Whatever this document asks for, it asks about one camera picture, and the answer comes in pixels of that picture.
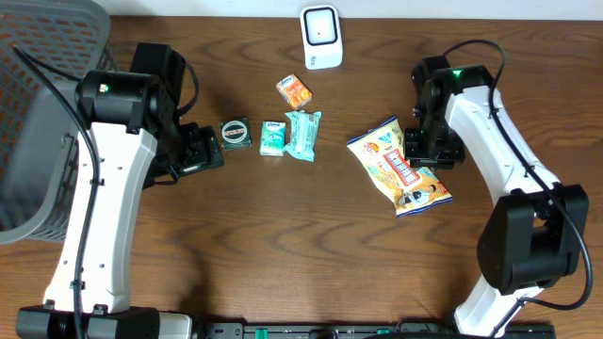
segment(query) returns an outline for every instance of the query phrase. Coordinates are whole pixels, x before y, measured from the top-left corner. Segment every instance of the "yellow and white snack bag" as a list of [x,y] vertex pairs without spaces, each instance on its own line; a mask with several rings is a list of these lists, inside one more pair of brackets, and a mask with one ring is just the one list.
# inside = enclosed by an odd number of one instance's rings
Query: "yellow and white snack bag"
[[403,133],[394,116],[367,134],[348,141],[379,190],[394,203],[396,217],[415,214],[452,196],[428,168],[411,169],[404,159]]

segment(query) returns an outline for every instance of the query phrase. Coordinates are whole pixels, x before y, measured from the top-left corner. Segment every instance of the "small orange box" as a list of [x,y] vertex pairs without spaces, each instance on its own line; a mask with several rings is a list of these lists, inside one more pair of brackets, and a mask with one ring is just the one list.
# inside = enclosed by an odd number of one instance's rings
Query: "small orange box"
[[312,100],[312,92],[298,79],[295,74],[291,74],[276,84],[276,89],[281,92],[285,101],[293,109],[298,109]]

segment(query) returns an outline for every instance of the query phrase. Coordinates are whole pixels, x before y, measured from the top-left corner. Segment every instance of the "white electronic device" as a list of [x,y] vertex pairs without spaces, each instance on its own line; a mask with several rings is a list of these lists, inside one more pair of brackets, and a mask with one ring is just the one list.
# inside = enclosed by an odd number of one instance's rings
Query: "white electronic device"
[[300,22],[305,67],[320,70],[339,66],[343,60],[343,43],[337,9],[330,5],[304,8]]

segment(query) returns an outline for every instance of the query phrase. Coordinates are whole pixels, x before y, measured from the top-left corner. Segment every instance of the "wood grain surface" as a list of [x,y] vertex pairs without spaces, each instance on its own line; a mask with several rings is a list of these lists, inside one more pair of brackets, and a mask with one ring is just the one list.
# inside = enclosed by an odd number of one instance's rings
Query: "wood grain surface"
[[[509,54],[499,83],[514,123],[566,184],[580,183],[591,207],[585,239],[595,267],[589,302],[573,312],[529,305],[520,321],[556,326],[558,337],[603,336],[603,26],[601,23],[342,20],[343,64],[307,71],[295,19],[114,17],[111,42],[127,70],[138,41],[170,44],[201,83],[185,121],[218,128],[248,117],[253,147],[226,165],[143,192],[132,249],[133,304],[250,322],[398,321],[440,318],[466,299],[480,271],[476,243],[492,210],[473,160],[436,174],[453,202],[395,219],[346,141],[397,115],[416,126],[410,71],[467,39],[501,42]],[[496,51],[470,46],[454,65]],[[321,110],[316,162],[263,157],[262,121],[287,121],[275,89],[295,73]],[[187,75],[183,102],[192,95]],[[12,338],[20,307],[41,303],[59,244],[0,247],[0,338]],[[571,302],[582,268],[541,297]]]

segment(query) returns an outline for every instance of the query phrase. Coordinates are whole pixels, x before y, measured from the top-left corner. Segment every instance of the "light blue candy wrapper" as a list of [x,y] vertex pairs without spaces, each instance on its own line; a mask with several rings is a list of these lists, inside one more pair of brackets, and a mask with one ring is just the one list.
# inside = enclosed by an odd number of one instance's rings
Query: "light blue candy wrapper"
[[296,159],[314,162],[314,144],[317,142],[318,124],[322,113],[294,111],[285,115],[291,119],[291,138],[285,145],[285,151]]

